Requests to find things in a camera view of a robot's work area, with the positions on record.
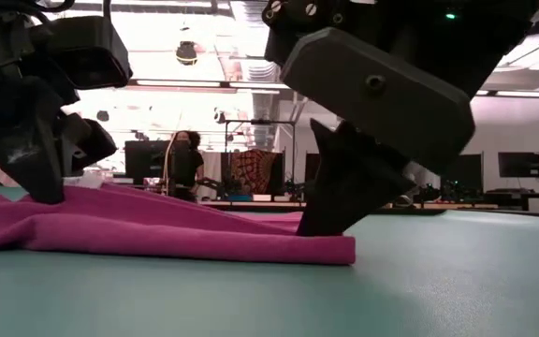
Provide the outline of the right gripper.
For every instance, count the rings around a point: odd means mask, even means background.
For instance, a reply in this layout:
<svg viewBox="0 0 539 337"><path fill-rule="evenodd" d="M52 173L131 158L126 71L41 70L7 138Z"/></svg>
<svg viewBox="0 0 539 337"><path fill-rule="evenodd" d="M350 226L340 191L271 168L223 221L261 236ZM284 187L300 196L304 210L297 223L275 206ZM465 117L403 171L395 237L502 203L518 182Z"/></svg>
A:
<svg viewBox="0 0 539 337"><path fill-rule="evenodd" d="M320 164L299 236L344 233L415 187L409 159L440 173L475 131L460 89L335 28L301 38L281 79L347 121L310 121Z"/></svg>

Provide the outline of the green table mat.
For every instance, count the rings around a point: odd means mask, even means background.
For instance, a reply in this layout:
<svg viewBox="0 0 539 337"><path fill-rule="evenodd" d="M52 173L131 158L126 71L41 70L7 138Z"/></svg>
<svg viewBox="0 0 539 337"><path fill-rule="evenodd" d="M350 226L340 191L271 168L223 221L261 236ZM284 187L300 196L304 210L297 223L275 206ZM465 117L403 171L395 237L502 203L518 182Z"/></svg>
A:
<svg viewBox="0 0 539 337"><path fill-rule="evenodd" d="M350 232L350 267L0 251L0 337L539 337L539 216Z"/></svg>

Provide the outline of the black background desk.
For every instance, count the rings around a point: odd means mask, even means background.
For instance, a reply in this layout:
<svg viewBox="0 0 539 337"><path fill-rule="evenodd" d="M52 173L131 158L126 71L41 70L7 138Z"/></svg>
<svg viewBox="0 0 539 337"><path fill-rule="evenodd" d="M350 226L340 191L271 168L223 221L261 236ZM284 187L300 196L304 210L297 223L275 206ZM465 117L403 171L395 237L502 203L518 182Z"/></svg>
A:
<svg viewBox="0 0 539 337"><path fill-rule="evenodd" d="M530 200L535 198L539 198L539 192L526 188L497 188L483 195L483 200L487 204L514 211L528 211Z"/></svg>

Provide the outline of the long ceiling light rail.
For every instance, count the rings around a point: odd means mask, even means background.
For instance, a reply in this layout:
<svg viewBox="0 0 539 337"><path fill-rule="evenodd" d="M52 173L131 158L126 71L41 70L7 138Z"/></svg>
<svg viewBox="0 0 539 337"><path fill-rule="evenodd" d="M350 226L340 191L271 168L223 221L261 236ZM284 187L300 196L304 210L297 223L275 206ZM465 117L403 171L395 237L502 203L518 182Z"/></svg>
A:
<svg viewBox="0 0 539 337"><path fill-rule="evenodd" d="M274 82L247 82L247 81L177 81L177 80L131 80L129 86L167 87L167 88L197 88L197 89L234 89L253 91L287 91L289 87ZM476 96L491 96L504 98L536 98L539 91L524 90L478 90Z"/></svg>

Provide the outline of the orange patterned tapestry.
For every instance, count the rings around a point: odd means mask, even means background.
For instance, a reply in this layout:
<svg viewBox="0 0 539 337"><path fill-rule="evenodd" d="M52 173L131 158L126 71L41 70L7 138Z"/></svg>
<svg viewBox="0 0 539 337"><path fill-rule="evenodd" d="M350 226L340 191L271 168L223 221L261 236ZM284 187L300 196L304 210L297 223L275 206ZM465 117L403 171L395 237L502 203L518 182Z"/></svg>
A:
<svg viewBox="0 0 539 337"><path fill-rule="evenodd" d="M276 153L258 149L230 155L230 175L240 184L243 194L266 194L269 191L276 157Z"/></svg>

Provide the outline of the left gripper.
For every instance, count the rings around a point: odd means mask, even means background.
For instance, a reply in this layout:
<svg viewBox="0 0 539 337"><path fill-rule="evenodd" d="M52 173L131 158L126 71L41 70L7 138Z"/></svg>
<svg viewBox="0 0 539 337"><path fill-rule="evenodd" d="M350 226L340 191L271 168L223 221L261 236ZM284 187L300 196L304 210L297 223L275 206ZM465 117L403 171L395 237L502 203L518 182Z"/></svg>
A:
<svg viewBox="0 0 539 337"><path fill-rule="evenodd" d="M62 103L40 78L0 82L0 169L45 204L65 199L62 175L75 176L117 151L99 122L69 114L62 120L61 174L53 123Z"/></svg>

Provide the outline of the magenta towel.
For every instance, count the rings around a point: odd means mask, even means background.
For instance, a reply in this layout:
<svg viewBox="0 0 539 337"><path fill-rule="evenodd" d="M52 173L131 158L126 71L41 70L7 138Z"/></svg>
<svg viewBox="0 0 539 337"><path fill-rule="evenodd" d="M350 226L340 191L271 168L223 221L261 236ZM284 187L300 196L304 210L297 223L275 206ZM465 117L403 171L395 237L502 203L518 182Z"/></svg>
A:
<svg viewBox="0 0 539 337"><path fill-rule="evenodd" d="M243 215L105 184L47 205L0 194L0 249L351 265L350 236L298 235L298 213Z"/></svg>

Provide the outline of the person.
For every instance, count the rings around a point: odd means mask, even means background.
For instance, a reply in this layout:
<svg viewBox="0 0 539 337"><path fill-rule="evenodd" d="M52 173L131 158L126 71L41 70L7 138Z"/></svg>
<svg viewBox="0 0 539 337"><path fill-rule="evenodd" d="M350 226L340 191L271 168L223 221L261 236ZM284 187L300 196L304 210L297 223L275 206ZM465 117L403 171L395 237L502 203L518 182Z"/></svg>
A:
<svg viewBox="0 0 539 337"><path fill-rule="evenodd" d="M197 182L204 178L204 159L198 151L200 135L182 130L175 134L168 154L168 194L197 201Z"/></svg>

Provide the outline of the black ceiling dome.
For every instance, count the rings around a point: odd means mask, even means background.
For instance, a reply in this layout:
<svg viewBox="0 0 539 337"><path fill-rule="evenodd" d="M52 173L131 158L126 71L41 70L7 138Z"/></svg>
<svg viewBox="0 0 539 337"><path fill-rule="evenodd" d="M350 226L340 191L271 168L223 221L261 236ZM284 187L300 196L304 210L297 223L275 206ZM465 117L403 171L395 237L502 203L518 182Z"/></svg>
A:
<svg viewBox="0 0 539 337"><path fill-rule="evenodd" d="M183 66L194 66L197 63L198 57L195 49L194 41L181 41L175 55L177 61Z"/></svg>

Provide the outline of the silver ventilation duct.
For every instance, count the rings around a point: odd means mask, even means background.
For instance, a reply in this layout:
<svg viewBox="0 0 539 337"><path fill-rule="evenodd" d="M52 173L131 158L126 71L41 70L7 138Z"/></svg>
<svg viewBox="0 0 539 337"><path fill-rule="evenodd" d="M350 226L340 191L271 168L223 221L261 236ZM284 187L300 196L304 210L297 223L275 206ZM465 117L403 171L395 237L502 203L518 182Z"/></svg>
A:
<svg viewBox="0 0 539 337"><path fill-rule="evenodd" d="M230 0L230 7L236 22L235 37L237 40L237 61L240 63L243 81L269 82L277 81L278 70L274 63L264 59L269 28L263 23L261 13L266 6L265 1ZM277 94L252 94L253 112L251 119L274 119L274 96ZM256 148L272 150L275 136L275 125L251 126L253 143Z"/></svg>

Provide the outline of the black computer monitor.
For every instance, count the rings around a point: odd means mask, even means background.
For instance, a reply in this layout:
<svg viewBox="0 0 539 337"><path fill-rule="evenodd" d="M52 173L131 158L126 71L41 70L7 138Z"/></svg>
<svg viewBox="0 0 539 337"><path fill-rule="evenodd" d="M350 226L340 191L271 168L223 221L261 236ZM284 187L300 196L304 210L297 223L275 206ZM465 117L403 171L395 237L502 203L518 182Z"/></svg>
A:
<svg viewBox="0 0 539 337"><path fill-rule="evenodd" d="M457 182L463 187L483 190L483 159L481 154L462 154L441 176L441 184Z"/></svg>
<svg viewBox="0 0 539 337"><path fill-rule="evenodd" d="M539 153L498 153L498 165L502 178L539 178Z"/></svg>
<svg viewBox="0 0 539 337"><path fill-rule="evenodd" d="M145 178L161 178L168 140L130 140L124 143L125 176L136 185Z"/></svg>

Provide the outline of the wooden background table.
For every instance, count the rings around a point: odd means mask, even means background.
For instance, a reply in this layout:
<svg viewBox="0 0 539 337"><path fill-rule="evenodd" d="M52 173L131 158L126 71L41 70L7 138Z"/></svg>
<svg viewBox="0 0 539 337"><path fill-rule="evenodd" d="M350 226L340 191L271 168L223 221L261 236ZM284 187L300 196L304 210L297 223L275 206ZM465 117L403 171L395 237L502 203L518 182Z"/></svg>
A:
<svg viewBox="0 0 539 337"><path fill-rule="evenodd" d="M431 209L431 210L497 210L499 207L495 204L463 204L463 203L415 203L412 205L401 206L388 203L383 209Z"/></svg>
<svg viewBox="0 0 539 337"><path fill-rule="evenodd" d="M200 201L200 205L213 207L294 207L305 208L305 202L275 202L275 201Z"/></svg>

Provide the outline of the black background rig frame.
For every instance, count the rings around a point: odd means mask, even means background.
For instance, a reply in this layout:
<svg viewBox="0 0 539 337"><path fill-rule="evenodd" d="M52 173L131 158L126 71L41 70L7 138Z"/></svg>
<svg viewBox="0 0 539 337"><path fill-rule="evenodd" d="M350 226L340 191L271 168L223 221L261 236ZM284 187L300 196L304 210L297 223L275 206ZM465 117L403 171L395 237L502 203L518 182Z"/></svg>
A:
<svg viewBox="0 0 539 337"><path fill-rule="evenodd" d="M249 125L289 125L291 127L291 140L292 140L292 149L291 149L291 179L294 181L295 176L295 165L296 165L296 156L297 156L297 132L296 132L296 122L293 121L274 121L268 119L251 119L251 120L239 120L239 119L226 119L224 122L224 154L226 156L226 166L222 169L222 179L228 181L232 178L230 172L230 155L228 154L227 146L229 143L228 139L228 128L231 123L236 124L249 124Z"/></svg>

